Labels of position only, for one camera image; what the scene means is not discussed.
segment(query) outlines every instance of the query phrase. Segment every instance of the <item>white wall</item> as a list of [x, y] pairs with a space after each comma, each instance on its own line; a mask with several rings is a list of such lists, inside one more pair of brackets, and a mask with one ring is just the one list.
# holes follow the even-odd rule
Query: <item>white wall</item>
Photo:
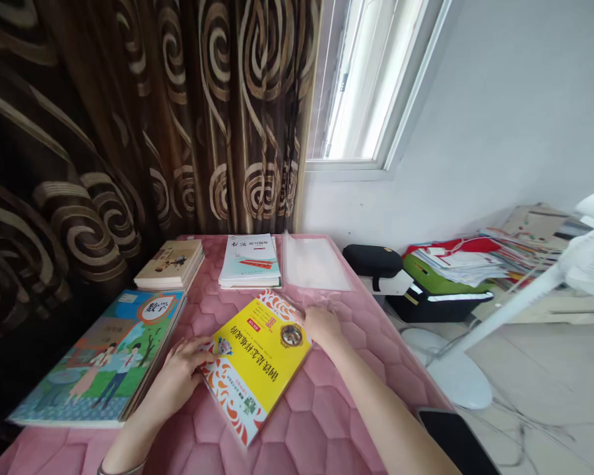
[[455, 21], [395, 180], [307, 178], [302, 232], [400, 249], [594, 192], [594, 0], [468, 0]]

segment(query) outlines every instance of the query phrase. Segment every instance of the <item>hand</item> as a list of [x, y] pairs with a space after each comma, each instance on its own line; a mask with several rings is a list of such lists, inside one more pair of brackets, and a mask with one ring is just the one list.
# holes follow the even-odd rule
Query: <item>hand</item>
[[170, 350], [137, 413], [155, 425], [163, 424], [177, 412], [200, 384], [203, 376], [195, 372], [205, 362], [215, 361], [215, 355], [198, 351], [198, 347], [213, 341], [211, 336], [183, 338]]
[[341, 326], [337, 317], [322, 307], [306, 309], [304, 329], [310, 338], [319, 343], [323, 349], [336, 341], [343, 339]]

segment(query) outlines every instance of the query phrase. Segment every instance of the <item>black storage box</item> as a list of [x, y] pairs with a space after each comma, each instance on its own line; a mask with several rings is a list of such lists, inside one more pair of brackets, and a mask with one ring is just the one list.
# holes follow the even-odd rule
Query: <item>black storage box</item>
[[398, 252], [388, 247], [350, 244], [343, 249], [343, 257], [357, 275], [372, 277], [372, 288], [380, 292], [378, 279], [396, 277], [403, 268]]
[[485, 294], [432, 294], [418, 282], [404, 296], [387, 296], [385, 300], [405, 323], [463, 322], [480, 303], [492, 300], [492, 292]]

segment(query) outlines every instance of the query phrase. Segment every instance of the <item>woman's left hand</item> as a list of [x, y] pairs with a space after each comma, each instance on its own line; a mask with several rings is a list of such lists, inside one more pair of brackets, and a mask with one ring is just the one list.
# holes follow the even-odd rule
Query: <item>woman's left hand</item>
[[183, 338], [170, 350], [143, 402], [137, 409], [143, 418], [154, 424], [163, 424], [187, 402], [202, 374], [196, 368], [215, 361], [215, 355], [198, 351], [198, 347], [213, 341], [211, 336]]

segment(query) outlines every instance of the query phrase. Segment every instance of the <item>black case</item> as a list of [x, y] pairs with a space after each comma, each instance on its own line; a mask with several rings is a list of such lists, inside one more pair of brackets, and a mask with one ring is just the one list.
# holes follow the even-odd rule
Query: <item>black case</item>
[[392, 278], [403, 268], [401, 256], [388, 247], [350, 244], [343, 257], [358, 275], [372, 277], [372, 288], [380, 292], [378, 279]]

